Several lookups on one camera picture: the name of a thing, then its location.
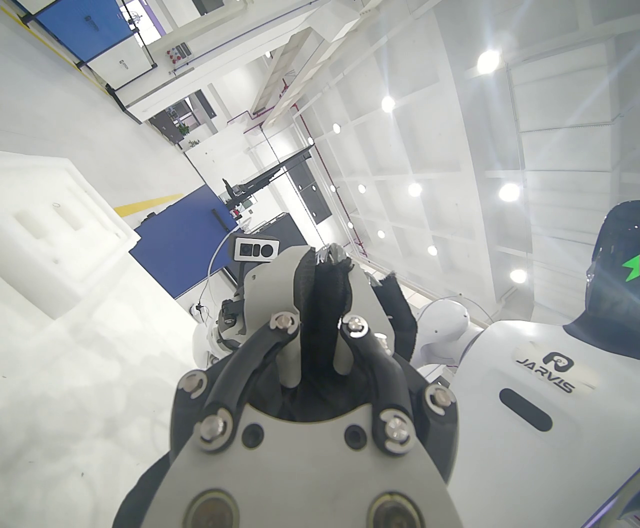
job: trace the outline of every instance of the red pipe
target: red pipe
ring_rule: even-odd
[[[242,114],[249,114],[249,117],[251,118],[251,121],[258,119],[258,117],[260,117],[261,115],[265,115],[269,110],[273,110],[275,107],[275,105],[273,105],[271,108],[267,108],[265,110],[262,110],[260,113],[257,113],[255,115],[255,117],[251,117],[251,114],[249,114],[248,110],[245,110],[244,112],[242,112],[241,114],[238,114],[236,117],[232,117],[229,121],[227,121],[227,125],[231,122],[231,121],[235,121],[236,119],[238,119]]]
[[[287,81],[282,79],[282,82],[284,83],[284,89],[286,90],[288,88]],[[309,137],[312,138],[311,131],[309,130],[309,127],[307,126],[305,118],[303,118],[302,114],[300,113],[300,108],[298,108],[298,103],[295,102],[292,106],[295,106],[296,110],[298,110],[298,116],[300,117],[300,120],[302,121],[302,124],[306,128],[307,134],[309,134]],[[344,214],[347,216],[347,220],[349,220],[351,222],[351,217],[349,216],[349,211],[347,211],[347,208],[344,206],[344,202],[342,201],[342,198],[340,197],[340,193],[338,192],[338,187],[337,187],[337,185],[335,183],[333,183],[333,178],[331,178],[331,174],[329,174],[329,169],[327,169],[326,163],[324,162],[322,154],[320,154],[320,150],[318,149],[318,146],[315,143],[314,143],[314,147],[316,148],[316,152],[318,154],[318,157],[320,158],[320,162],[322,163],[322,166],[324,167],[324,171],[326,172],[326,175],[329,176],[329,181],[331,182],[331,185],[333,185],[335,187],[335,194],[336,194],[336,196],[338,196],[338,200],[340,200],[340,205],[344,209]],[[355,226],[353,227],[353,233],[354,233],[354,235],[356,235],[356,238],[358,239],[358,242],[356,244],[358,244],[358,246],[360,246],[360,249],[362,249],[362,252],[364,253],[364,256],[368,257],[367,250],[364,248],[364,245],[362,244],[362,240],[360,240],[360,236],[358,235],[358,232],[356,231]]]

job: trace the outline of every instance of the jarvis logo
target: jarvis logo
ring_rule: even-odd
[[[560,354],[559,352],[551,352],[547,354],[543,358],[542,363],[549,365],[548,368],[536,364],[535,361],[531,361],[529,358],[522,361],[516,359],[516,363],[519,363],[526,369],[531,370],[534,374],[539,374],[543,380],[553,383],[556,387],[564,390],[567,394],[571,394],[575,389],[575,385],[565,381],[564,378],[556,374],[556,372],[562,373],[568,371],[575,364],[571,358],[564,354]]]
[[[575,364],[571,358],[568,358],[564,354],[560,354],[560,352],[551,352],[551,354],[547,354],[542,362],[545,365],[553,362],[553,367],[556,372],[566,372]]]

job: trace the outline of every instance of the green star logo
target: green star logo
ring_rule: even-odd
[[[633,259],[629,259],[622,266],[623,268],[631,268],[631,272],[625,282],[629,282],[630,280],[640,277],[640,255],[635,256]]]

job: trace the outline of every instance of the cable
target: cable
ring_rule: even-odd
[[[208,288],[209,289],[209,295],[211,296],[211,301],[213,303],[215,303],[214,299],[213,299],[213,292],[211,291],[211,286],[210,286],[210,281],[209,279],[211,278],[211,267],[213,266],[213,261],[216,260],[216,257],[218,256],[218,252],[220,251],[220,248],[225,244],[225,242],[229,239],[229,237],[231,236],[232,233],[234,233],[235,231],[238,231],[238,229],[240,229],[240,224],[236,225],[231,231],[229,231],[229,233],[227,233],[225,235],[225,237],[222,239],[222,242],[220,244],[218,244],[218,247],[216,248],[216,250],[213,252],[213,256],[211,257],[211,260],[209,261],[209,267],[207,268],[207,280],[205,282],[204,288],[202,289],[202,293],[200,293],[200,297],[198,298],[198,304],[200,306],[202,306],[200,304],[200,301],[202,301],[202,296],[204,295],[204,291]]]
[[[476,303],[473,299],[470,299],[469,297],[465,297],[464,295],[448,295],[446,297],[440,297],[440,299],[436,299],[435,301],[432,301],[431,303],[429,303],[425,309],[420,313],[420,315],[418,316],[418,318],[415,320],[416,323],[418,323],[423,315],[423,313],[425,313],[427,311],[427,308],[429,308],[434,302],[436,301],[442,301],[444,299],[466,299],[467,301],[469,301],[470,303],[475,304],[478,308],[480,308],[484,314],[488,317],[489,321],[491,321],[492,323],[495,323],[495,321],[492,319],[492,317],[486,312],[486,310],[480,306],[478,303]]]

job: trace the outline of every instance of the yellow floor line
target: yellow floor line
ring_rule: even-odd
[[[65,57],[64,55],[62,55],[62,53],[60,53],[57,49],[55,49],[51,44],[49,44],[46,40],[44,40],[40,35],[38,35],[38,33],[36,33],[35,31],[33,31],[29,26],[26,26],[25,24],[23,24],[20,19],[16,16],[15,13],[11,12],[10,10],[0,6],[0,10],[2,10],[5,14],[7,14],[11,19],[13,19],[14,22],[16,22],[17,24],[20,25],[20,27],[26,29],[27,31],[29,31],[29,33],[31,33],[35,38],[37,38],[40,42],[42,42],[45,46],[47,46],[53,53],[55,53],[56,55],[58,55],[58,57],[60,57],[63,61],[66,61],[67,63],[71,64],[74,68],[74,70],[77,70],[80,74],[82,74],[82,76],[85,79],[89,79],[93,84],[95,84],[98,88],[100,88],[104,93],[106,93],[107,95],[109,95],[109,93],[94,79],[92,79],[91,77],[89,77],[88,75],[86,75],[82,70],[79,70],[75,64],[73,64],[67,57]]]
[[[128,216],[135,212],[144,211],[145,209],[150,209],[151,207],[155,207],[157,205],[166,204],[167,202],[172,202],[174,200],[178,200],[182,198],[184,195],[171,195],[171,196],[162,196],[161,198],[153,198],[152,200],[145,200],[144,202],[136,202],[135,204],[129,205],[121,205],[120,207],[114,207],[113,210],[118,213],[119,216]]]

